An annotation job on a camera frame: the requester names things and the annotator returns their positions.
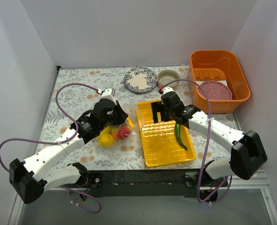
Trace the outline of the green red mango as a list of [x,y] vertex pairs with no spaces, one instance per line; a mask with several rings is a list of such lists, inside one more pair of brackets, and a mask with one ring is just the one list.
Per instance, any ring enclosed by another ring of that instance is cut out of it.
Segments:
[[120,140],[118,131],[119,131],[119,126],[111,126],[111,135],[113,136],[114,140]]

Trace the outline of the red pomegranate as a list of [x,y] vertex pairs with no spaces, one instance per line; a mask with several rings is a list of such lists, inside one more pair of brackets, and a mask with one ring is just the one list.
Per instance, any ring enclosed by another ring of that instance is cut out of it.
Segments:
[[128,127],[126,127],[126,126],[119,127],[118,134],[119,134],[121,140],[127,139],[129,137],[130,133],[131,133],[131,131],[129,130]]

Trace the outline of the clear zip top bag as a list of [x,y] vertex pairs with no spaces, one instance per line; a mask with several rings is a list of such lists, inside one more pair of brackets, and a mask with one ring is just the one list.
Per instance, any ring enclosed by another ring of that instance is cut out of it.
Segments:
[[124,144],[139,133],[137,104],[125,105],[124,111],[128,114],[126,122],[121,125],[109,124],[100,135],[95,138],[95,143],[100,148],[115,147]]

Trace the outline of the green chili pepper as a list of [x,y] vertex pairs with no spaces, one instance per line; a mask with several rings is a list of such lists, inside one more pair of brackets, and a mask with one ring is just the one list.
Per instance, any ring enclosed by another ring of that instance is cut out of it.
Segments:
[[175,137],[176,140],[178,142],[178,144],[185,150],[187,150],[187,147],[185,146],[185,144],[183,143],[182,139],[181,139],[181,125],[179,124],[175,124],[174,126],[174,133],[175,133]]

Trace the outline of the yellow pear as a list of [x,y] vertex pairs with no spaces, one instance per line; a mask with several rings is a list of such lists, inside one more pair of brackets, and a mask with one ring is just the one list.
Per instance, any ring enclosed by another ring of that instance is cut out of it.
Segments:
[[102,134],[98,138],[98,145],[103,147],[110,147],[113,146],[115,139],[111,134]]

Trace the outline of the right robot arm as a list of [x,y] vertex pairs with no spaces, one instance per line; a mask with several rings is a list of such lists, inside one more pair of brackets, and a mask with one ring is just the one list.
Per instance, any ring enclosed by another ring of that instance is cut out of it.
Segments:
[[207,135],[209,139],[230,151],[229,158],[211,160],[200,170],[199,180],[202,185],[209,187],[218,179],[234,175],[249,180],[268,159],[262,141],[255,131],[239,131],[209,118],[198,107],[184,105],[174,91],[164,93],[160,101],[151,103],[151,109],[154,123],[159,120],[173,120],[178,125]]

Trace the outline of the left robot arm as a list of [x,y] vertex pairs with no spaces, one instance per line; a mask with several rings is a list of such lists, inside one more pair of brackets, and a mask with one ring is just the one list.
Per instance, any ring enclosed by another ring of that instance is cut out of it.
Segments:
[[83,147],[109,125],[121,125],[128,115],[119,103],[103,98],[92,110],[84,112],[52,145],[39,153],[9,165],[9,182],[25,204],[37,200],[45,191],[63,184],[82,188],[89,172],[80,163],[72,163],[53,172],[50,169],[72,151]]

